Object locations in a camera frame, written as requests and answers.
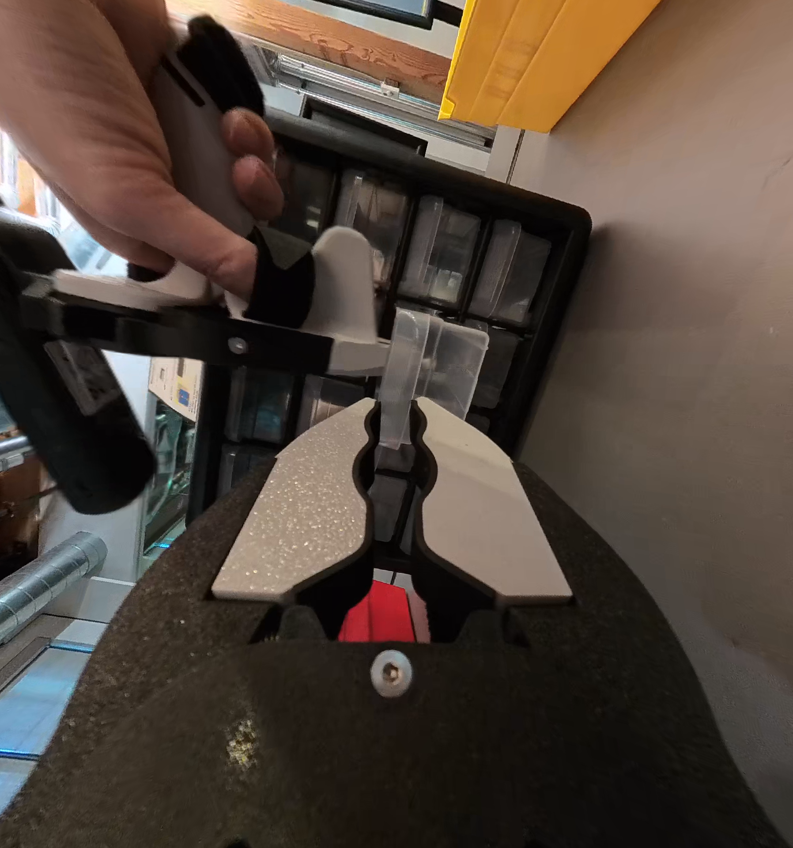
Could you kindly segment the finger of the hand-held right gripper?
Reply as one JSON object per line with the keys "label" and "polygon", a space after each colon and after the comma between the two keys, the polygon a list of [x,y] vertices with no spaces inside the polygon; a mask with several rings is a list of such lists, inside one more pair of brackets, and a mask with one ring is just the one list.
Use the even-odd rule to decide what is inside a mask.
{"label": "finger of the hand-held right gripper", "polygon": [[378,333],[373,251],[369,241],[348,227],[330,227],[311,255],[315,287],[311,333],[331,342],[327,374],[382,376],[390,342]]}

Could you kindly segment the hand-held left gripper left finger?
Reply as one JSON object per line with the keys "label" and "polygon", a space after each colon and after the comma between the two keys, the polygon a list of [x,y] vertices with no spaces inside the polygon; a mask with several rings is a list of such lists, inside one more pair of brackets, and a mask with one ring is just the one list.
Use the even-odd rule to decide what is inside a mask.
{"label": "hand-held left gripper left finger", "polygon": [[357,604],[373,582],[369,487],[378,403],[365,397],[281,451],[211,586],[216,599]]}

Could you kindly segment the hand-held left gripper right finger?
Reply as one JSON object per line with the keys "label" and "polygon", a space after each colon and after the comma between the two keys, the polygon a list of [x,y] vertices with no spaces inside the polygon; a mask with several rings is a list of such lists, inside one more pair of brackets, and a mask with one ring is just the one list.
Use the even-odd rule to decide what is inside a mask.
{"label": "hand-held left gripper right finger", "polygon": [[427,461],[416,551],[495,606],[571,601],[513,461],[465,420],[427,397],[412,402],[416,458]]}

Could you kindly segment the clear plastic drawer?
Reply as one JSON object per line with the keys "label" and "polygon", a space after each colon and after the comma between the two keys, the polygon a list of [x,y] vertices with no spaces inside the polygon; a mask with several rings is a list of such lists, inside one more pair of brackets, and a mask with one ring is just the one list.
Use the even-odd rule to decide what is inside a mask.
{"label": "clear plastic drawer", "polygon": [[465,420],[489,347],[486,330],[447,322],[434,314],[398,308],[391,346],[377,390],[381,406],[376,472],[405,476],[414,456],[412,401],[428,398]]}

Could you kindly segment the red plastic bin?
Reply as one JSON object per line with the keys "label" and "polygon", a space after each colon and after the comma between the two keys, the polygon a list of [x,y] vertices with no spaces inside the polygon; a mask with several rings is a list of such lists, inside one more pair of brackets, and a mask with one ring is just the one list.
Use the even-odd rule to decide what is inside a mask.
{"label": "red plastic bin", "polygon": [[374,580],[368,593],[345,615],[338,641],[429,644],[426,605],[412,589]]}

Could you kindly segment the black drawer cabinet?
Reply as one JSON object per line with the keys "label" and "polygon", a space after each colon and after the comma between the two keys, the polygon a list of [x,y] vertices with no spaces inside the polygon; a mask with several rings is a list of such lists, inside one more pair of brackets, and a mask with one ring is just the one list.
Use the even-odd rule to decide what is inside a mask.
{"label": "black drawer cabinet", "polygon": [[[527,229],[533,229],[551,240],[551,263],[545,279],[547,287],[543,289],[542,300],[536,307],[539,335],[533,351],[537,354],[540,374],[533,374],[534,381],[529,384],[537,386],[530,412],[547,373],[550,354],[559,338],[563,318],[582,270],[593,226],[588,213],[571,204],[426,158],[420,154],[419,140],[410,144],[399,143],[396,140],[399,132],[389,128],[374,131],[357,124],[321,124],[279,111],[271,111],[266,121],[274,133],[276,154],[282,147],[295,149],[303,157],[317,161],[339,159],[341,162],[372,165],[391,176],[404,177],[415,188],[442,190],[445,198],[473,210],[479,204],[486,205],[491,208],[491,213],[499,217],[511,216],[525,224]],[[186,513],[188,522],[196,520],[224,495],[217,494],[219,450],[228,413],[230,379],[241,368],[245,367],[227,372],[218,366],[208,366],[204,372],[208,401],[200,412],[196,429]],[[279,356],[278,365],[262,369],[296,376],[312,375],[303,372],[301,366],[292,366],[284,355]]]}

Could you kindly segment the yellow plastic bin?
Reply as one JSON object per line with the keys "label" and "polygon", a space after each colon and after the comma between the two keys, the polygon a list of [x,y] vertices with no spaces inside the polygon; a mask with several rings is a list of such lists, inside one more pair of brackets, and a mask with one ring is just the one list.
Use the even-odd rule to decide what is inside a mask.
{"label": "yellow plastic bin", "polygon": [[658,1],[468,1],[439,121],[550,133]]}

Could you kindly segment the person's right hand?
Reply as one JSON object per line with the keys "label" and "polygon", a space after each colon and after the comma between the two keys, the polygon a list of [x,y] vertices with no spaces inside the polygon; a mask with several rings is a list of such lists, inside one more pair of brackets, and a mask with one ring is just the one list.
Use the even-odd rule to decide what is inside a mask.
{"label": "person's right hand", "polygon": [[0,1],[0,129],[106,249],[247,300],[256,248],[174,187],[148,95],[171,40],[165,2]]}

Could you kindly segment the wooden ceiling beam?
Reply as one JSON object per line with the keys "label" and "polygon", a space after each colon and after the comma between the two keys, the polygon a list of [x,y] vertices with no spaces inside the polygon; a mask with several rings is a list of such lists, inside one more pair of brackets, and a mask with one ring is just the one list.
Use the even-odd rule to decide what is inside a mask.
{"label": "wooden ceiling beam", "polygon": [[209,15],[235,35],[348,69],[439,107],[450,59],[408,42],[278,1],[172,1],[171,15]]}

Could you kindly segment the dark panel on stand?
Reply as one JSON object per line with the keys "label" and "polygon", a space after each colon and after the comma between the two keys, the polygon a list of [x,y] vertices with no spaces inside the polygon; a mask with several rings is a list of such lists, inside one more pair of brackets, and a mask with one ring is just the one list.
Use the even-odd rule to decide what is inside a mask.
{"label": "dark panel on stand", "polygon": [[320,1],[320,3],[424,30],[431,30],[433,26],[433,1]]}

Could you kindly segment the round metal duct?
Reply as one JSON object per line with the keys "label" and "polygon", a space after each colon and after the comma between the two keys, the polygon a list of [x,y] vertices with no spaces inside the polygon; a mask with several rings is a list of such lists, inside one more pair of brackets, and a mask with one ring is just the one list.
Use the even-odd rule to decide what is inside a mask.
{"label": "round metal duct", "polygon": [[98,536],[78,532],[0,580],[0,645],[9,641],[52,600],[96,574],[107,557]]}

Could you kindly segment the glass partition wall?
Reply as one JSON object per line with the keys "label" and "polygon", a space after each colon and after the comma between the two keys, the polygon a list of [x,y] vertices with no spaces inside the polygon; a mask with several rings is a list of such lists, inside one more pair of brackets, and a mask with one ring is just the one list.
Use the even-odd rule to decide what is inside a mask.
{"label": "glass partition wall", "polygon": [[0,807],[28,778],[50,743],[63,712],[114,613],[155,560],[184,528],[186,495],[172,498],[173,437],[189,424],[145,390],[138,403],[146,432],[159,451],[158,482],[140,499],[109,515],[80,515],[58,494],[44,501],[43,552],[78,533],[107,551],[97,571],[80,578],[0,646]]}

